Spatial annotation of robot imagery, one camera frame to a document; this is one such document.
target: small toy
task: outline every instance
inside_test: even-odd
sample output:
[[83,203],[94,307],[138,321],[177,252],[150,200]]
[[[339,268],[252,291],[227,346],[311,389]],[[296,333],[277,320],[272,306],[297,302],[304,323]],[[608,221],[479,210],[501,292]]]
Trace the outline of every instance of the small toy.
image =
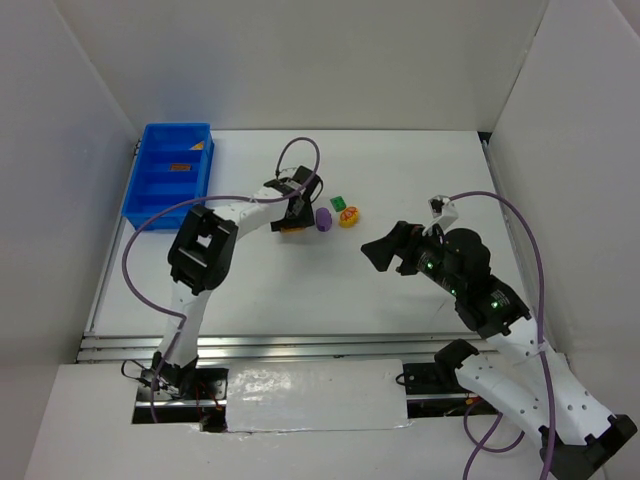
[[342,197],[332,198],[330,202],[331,202],[331,205],[333,206],[333,209],[336,212],[341,212],[342,210],[347,208],[347,204],[345,203],[344,198]]
[[331,228],[331,212],[324,208],[320,207],[316,210],[316,228],[321,232],[328,232]]
[[340,226],[342,228],[353,227],[358,223],[360,212],[356,207],[347,207],[345,211],[340,214]]

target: orange object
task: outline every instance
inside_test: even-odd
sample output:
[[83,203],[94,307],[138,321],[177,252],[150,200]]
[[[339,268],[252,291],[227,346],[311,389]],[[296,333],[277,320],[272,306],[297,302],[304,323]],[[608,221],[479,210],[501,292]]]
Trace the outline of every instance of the orange object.
[[359,218],[360,212],[356,207],[347,207],[340,214],[340,226],[342,228],[353,227],[356,223],[358,223]]

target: bundled wire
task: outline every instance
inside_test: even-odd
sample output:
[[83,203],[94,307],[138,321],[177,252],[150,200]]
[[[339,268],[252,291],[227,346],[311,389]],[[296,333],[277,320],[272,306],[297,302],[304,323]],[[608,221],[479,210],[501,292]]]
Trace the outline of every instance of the bundled wire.
[[[540,351],[540,362],[542,363],[542,370],[544,372],[544,379],[547,386],[547,400],[549,404],[549,441],[547,443],[547,451],[544,457],[544,464],[542,467],[542,472],[540,473],[540,480],[546,480],[549,477],[549,473],[551,472],[551,464],[553,462],[553,450],[555,448],[556,442],[556,402],[555,395],[553,393],[553,384],[551,380],[551,371],[549,370],[549,362],[547,360],[547,354],[542,348],[544,346],[544,268],[542,266],[542,256],[540,255],[540,249],[538,248],[538,242],[536,241],[536,237],[529,227],[529,224],[525,220],[524,216],[520,211],[516,208],[516,206],[511,203],[506,198],[497,195],[492,192],[484,192],[484,191],[471,191],[460,193],[458,195],[453,195],[451,201],[460,200],[467,197],[490,197],[495,200],[498,200],[500,203],[505,205],[511,212],[518,218],[520,224],[524,228],[527,233],[527,237],[529,237],[529,242],[531,243],[531,247],[533,248],[533,254],[536,259],[536,267],[538,269],[538,308],[535,312],[536,320],[538,322],[538,349]],[[471,469],[471,464],[475,460],[478,453],[483,449],[485,443],[489,440],[491,435],[498,428],[498,424],[502,419],[502,414],[498,415],[498,418],[491,426],[487,434],[482,437],[482,439],[476,445],[476,448],[473,450],[473,453],[469,457],[467,464],[465,466],[463,480],[468,480],[469,470]]]
[[142,303],[144,303],[148,307],[156,310],[157,312],[163,313],[165,315],[170,315],[172,317],[176,317],[176,318],[178,318],[180,320],[180,323],[178,324],[178,328],[176,330],[176,333],[173,336],[173,338],[171,339],[171,342],[169,343],[169,346],[167,347],[167,351],[165,352],[164,356],[160,360],[160,363],[156,367],[156,369],[155,369],[155,371],[153,373],[152,380],[151,380],[151,400],[150,400],[149,403],[150,403],[150,407],[151,407],[151,417],[153,418],[153,421],[155,423],[158,423],[158,416],[157,416],[156,410],[155,410],[153,392],[155,392],[157,387],[158,387],[160,372],[162,371],[162,368],[165,366],[166,362],[169,361],[170,358],[171,358],[171,354],[173,353],[173,350],[174,350],[174,348],[175,348],[175,346],[176,346],[176,344],[178,342],[178,338],[180,337],[180,332],[182,331],[182,328],[184,327],[184,324],[187,321],[187,317],[183,313],[171,310],[169,308],[163,307],[161,305],[158,305],[158,304],[152,302],[142,292],[140,292],[137,289],[137,287],[133,284],[133,281],[131,280],[131,276],[129,274],[129,268],[128,268],[128,260],[129,260],[129,254],[131,252],[131,247],[133,247],[133,244],[135,243],[136,239],[140,236],[140,234],[149,225],[151,225],[153,222],[155,222],[159,218],[163,217],[164,215],[167,215],[168,213],[171,213],[171,212],[173,212],[175,210],[178,210],[179,208],[182,208],[182,207],[186,207],[186,206],[189,206],[189,205],[194,205],[196,203],[204,203],[204,202],[208,202],[208,201],[214,201],[214,200],[237,200],[237,201],[242,201],[242,202],[255,202],[255,203],[271,204],[271,203],[278,203],[278,202],[288,201],[290,198],[300,195],[302,192],[304,192],[304,189],[307,188],[307,186],[311,183],[311,181],[313,180],[313,177],[315,177],[315,175],[318,172],[318,168],[320,167],[320,147],[318,147],[318,144],[313,139],[311,139],[309,137],[297,137],[297,138],[294,138],[289,143],[287,143],[285,145],[285,147],[282,149],[282,152],[280,153],[280,157],[278,158],[278,163],[276,165],[276,172],[279,174],[279,167],[282,164],[282,160],[283,160],[285,154],[287,153],[287,151],[289,150],[289,148],[293,144],[298,143],[298,142],[302,142],[302,141],[310,143],[313,146],[313,148],[315,150],[315,153],[316,153],[316,161],[315,161],[315,165],[313,167],[312,173],[311,173],[311,175],[309,175],[309,178],[307,178],[307,180],[302,185],[300,185],[300,187],[298,187],[296,190],[294,190],[293,192],[291,192],[291,193],[289,193],[287,195],[284,195],[284,196],[282,196],[280,198],[272,198],[272,199],[257,199],[257,198],[241,196],[241,195],[210,195],[210,196],[206,196],[206,197],[199,197],[199,198],[193,198],[193,199],[190,199],[190,200],[186,200],[184,202],[177,203],[177,204],[175,204],[175,205],[173,205],[173,206],[171,206],[169,208],[166,208],[166,209],[162,210],[161,212],[153,215],[151,218],[149,218],[147,221],[145,221],[142,225],[140,225],[140,227],[133,233],[133,235],[131,236],[131,238],[127,242],[127,244],[126,244],[126,246],[124,248],[124,251],[122,253],[121,267],[122,267],[122,275],[124,277],[124,281],[127,284],[127,287],[129,287],[129,290],[131,290],[131,292],[135,295],[135,297],[138,300],[140,300]]

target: green object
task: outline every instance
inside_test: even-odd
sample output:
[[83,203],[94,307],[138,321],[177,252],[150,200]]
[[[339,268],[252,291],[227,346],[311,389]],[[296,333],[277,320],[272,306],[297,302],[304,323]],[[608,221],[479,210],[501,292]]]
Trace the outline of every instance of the green object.
[[345,208],[347,208],[347,204],[342,197],[335,197],[331,199],[331,205],[336,212],[341,212]]

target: purple object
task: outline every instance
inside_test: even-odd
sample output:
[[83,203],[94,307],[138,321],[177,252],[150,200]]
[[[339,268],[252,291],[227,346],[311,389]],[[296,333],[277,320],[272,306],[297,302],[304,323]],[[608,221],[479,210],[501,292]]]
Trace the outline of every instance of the purple object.
[[316,210],[316,228],[321,232],[328,232],[331,228],[331,212],[328,209],[320,207]]

